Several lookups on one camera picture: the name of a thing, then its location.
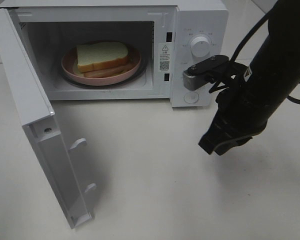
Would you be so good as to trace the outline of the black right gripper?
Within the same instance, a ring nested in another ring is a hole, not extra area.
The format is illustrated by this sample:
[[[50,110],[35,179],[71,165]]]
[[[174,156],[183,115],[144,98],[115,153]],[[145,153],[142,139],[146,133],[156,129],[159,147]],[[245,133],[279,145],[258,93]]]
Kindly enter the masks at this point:
[[[248,67],[241,63],[226,63],[220,77],[223,90],[216,98],[217,112],[198,145],[209,155],[221,156],[232,148],[242,146],[267,126],[264,107],[246,89],[244,73]]]

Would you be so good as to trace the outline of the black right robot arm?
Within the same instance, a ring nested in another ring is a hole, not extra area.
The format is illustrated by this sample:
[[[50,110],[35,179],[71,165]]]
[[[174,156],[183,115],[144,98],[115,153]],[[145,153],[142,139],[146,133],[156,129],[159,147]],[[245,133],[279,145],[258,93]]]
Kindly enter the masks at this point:
[[[204,76],[224,89],[199,146],[223,155],[260,134],[268,119],[300,83],[300,0],[279,0],[265,15],[268,36],[245,69],[230,60]]]

